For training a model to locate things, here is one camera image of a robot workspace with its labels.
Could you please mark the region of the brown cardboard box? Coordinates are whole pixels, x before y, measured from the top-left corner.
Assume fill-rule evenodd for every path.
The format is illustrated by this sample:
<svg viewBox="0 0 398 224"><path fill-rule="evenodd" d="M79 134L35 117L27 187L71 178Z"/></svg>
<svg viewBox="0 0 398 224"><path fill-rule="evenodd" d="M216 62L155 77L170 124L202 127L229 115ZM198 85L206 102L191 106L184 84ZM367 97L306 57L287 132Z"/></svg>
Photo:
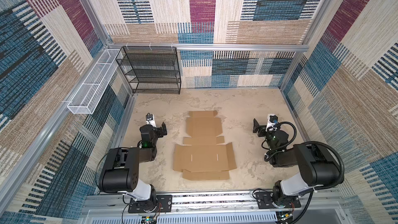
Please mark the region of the brown cardboard box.
<svg viewBox="0 0 398 224"><path fill-rule="evenodd" d="M189 111L187 137L175 145L173 170L191 181L228 180L237 168L233 144L226 143L217 111Z"/></svg>

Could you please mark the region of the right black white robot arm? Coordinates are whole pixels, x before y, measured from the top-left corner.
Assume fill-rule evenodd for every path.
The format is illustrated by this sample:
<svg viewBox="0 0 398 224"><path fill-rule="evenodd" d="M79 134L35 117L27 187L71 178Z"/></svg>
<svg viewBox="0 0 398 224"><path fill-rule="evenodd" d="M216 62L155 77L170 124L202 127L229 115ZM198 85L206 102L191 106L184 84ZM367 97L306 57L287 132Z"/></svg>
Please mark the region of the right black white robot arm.
<svg viewBox="0 0 398 224"><path fill-rule="evenodd" d="M331 146L316 141L294 144L295 125L289 121L280 122L276 115L269 115L266 125L260 125L257 120L253 123L253 133L264 138L261 144L266 150L264 161L275 168L297 166L299 169L294 176L277 181L271 193L254 191L260 207L268 202L275 208L291 207L300 196L344 182L344 162Z"/></svg>

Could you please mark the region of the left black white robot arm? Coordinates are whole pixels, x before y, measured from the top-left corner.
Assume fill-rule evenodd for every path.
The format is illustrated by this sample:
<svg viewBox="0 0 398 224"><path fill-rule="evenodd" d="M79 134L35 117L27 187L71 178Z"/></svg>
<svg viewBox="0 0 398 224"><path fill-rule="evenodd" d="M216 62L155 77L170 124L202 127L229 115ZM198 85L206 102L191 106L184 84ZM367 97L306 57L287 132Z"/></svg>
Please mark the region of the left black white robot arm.
<svg viewBox="0 0 398 224"><path fill-rule="evenodd" d="M107 194L122 194L131 198L129 205L135 205L144 212L160 209L156 190L151 184L139 179L141 163L152 162L157 156L157 141L167 135L166 124L160 127L146 124L140 127L142 140L135 147L110 149L99 174L97 186Z"/></svg>

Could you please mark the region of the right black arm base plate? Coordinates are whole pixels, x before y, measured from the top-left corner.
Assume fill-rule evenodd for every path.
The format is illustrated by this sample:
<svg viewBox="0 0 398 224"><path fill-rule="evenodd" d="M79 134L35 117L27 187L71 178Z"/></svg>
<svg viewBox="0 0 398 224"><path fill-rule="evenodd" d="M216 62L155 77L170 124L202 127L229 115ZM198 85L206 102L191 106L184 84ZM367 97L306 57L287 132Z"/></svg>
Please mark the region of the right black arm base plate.
<svg viewBox="0 0 398 224"><path fill-rule="evenodd" d="M302 205L296 196L274 194L271 191L255 190L252 193L259 209L300 208Z"/></svg>

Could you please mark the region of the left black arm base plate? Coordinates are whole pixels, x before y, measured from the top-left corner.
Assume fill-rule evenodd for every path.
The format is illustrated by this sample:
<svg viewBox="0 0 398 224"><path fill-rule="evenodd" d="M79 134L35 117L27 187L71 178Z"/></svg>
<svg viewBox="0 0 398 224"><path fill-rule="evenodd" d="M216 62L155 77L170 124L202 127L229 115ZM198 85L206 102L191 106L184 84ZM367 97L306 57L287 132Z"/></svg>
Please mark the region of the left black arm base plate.
<svg viewBox="0 0 398 224"><path fill-rule="evenodd" d="M161 213L169 213L172 210L172 203L172 195L151 196L150 199L146 201L135 201L131 199L127 212L129 214L155 213L158 211Z"/></svg>

